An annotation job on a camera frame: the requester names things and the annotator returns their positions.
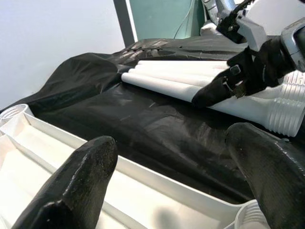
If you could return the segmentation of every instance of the white plastic tray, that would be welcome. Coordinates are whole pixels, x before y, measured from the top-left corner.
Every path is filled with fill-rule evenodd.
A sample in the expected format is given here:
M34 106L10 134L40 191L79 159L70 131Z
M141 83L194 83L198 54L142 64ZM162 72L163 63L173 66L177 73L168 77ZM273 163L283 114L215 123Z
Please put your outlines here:
M48 177L85 142L23 112L0 125L0 216L7 228ZM241 206L120 156L96 228L223 229Z

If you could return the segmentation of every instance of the stacked plastic cups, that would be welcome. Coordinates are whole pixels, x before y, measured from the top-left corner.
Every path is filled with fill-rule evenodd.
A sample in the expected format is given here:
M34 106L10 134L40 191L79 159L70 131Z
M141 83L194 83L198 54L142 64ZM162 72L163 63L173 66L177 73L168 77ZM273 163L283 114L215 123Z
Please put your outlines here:
M191 102L195 94L226 69L225 61L139 61L122 75L122 81ZM266 129L296 136L305 114L305 80L300 72L285 76L282 85L232 97L211 109L263 125Z

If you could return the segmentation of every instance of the teal wall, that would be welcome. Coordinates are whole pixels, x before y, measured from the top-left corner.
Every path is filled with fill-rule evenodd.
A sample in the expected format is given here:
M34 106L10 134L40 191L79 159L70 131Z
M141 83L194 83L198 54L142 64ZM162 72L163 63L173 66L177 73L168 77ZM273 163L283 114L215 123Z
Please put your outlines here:
M130 0L138 40L173 38L191 2L191 0ZM190 15L179 29L176 38L199 35L203 21L202 2L194 0Z

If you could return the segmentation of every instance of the stack of white tubes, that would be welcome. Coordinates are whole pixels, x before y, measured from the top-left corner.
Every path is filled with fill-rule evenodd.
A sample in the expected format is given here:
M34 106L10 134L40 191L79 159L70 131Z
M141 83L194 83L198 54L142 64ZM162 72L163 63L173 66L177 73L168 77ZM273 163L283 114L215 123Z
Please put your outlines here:
M191 102L195 94L226 69L225 61L139 61L122 75L122 81ZM296 136L305 114L305 76L293 72L275 88L232 97L211 109L247 119L266 129Z

